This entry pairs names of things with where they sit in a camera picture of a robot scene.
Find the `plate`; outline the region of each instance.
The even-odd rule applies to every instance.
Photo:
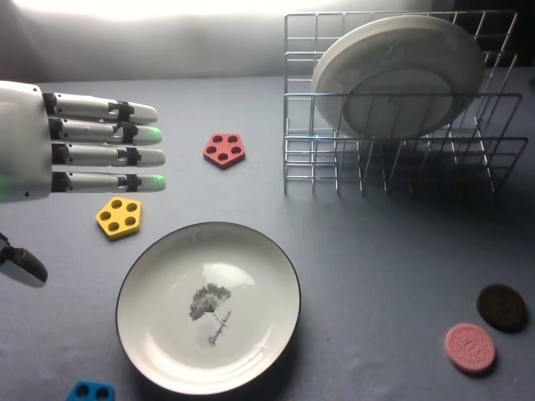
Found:
[[[210,222],[161,238],[120,289],[120,343],[152,382],[214,394],[260,375],[286,348],[301,294],[291,261],[245,226]]]
[[[483,54],[464,29],[444,19],[403,15],[363,25],[334,43],[313,72],[312,91],[420,94],[374,96],[371,105],[369,96],[315,99],[319,113],[344,134],[409,139],[439,129],[468,107],[484,71]]]

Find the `yellow pentagon block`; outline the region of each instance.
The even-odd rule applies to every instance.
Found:
[[[141,202],[114,197],[96,216],[110,240],[135,234],[141,228]]]

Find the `round pink object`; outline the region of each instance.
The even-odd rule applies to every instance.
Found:
[[[496,357],[494,343],[481,327],[462,323],[446,334],[446,353],[460,370],[466,373],[483,373],[492,366]]]

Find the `dark brown cookie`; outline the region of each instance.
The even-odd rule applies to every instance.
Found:
[[[520,330],[527,322],[524,299],[503,284],[491,284],[483,288],[477,298],[477,311],[485,322],[504,332]]]

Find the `plant stem print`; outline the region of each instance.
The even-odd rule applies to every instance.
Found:
[[[209,313],[220,323],[220,327],[216,331],[216,334],[208,338],[210,347],[216,346],[216,340],[222,334],[223,328],[227,327],[225,323],[227,323],[227,320],[231,315],[231,311],[229,311],[228,314],[221,320],[216,315],[216,309],[228,298],[230,298],[231,295],[231,292],[225,287],[219,287],[216,284],[208,283],[205,287],[198,290],[193,296],[193,302],[190,305],[191,320],[194,322],[195,320]]]

